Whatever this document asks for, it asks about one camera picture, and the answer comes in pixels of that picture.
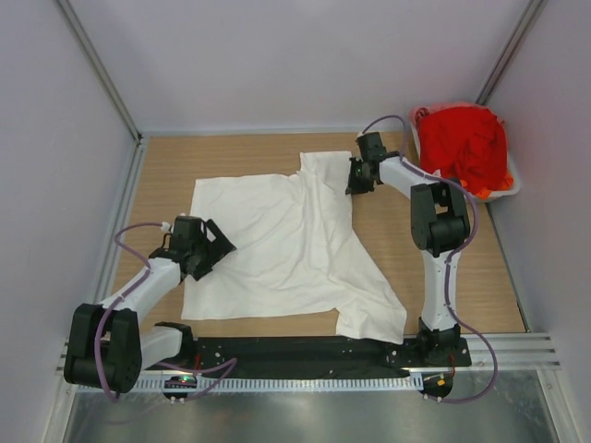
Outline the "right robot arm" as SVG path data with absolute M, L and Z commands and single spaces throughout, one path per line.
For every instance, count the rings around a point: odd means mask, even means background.
M 410 201 L 410 231 L 424 264 L 425 296 L 414 348 L 426 365 L 446 365 L 459 350 L 455 313 L 461 249 L 471 239 L 462 187 L 414 166 L 399 151 L 388 152 L 377 132 L 357 136 L 345 193 L 360 195 L 376 185 L 396 189 Z

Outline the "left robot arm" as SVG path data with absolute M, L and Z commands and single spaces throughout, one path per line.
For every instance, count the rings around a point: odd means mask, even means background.
M 140 325 L 173 289 L 206 277 L 236 248 L 212 219 L 179 215 L 158 227 L 163 240 L 148 256 L 126 245 L 122 232 L 115 234 L 115 244 L 142 267 L 116 293 L 75 310 L 63 369 L 67 383 L 102 389 L 115 401 L 153 366 L 199 372 L 190 326 L 164 321 L 142 333 Z

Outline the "white t-shirt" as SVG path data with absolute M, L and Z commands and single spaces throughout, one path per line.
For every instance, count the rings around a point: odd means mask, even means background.
M 199 179 L 190 212 L 235 251 L 185 281 L 187 320 L 285 317 L 336 310 L 337 334 L 401 343 L 407 313 L 358 239 L 345 188 L 350 153 L 304 153 L 290 175 Z

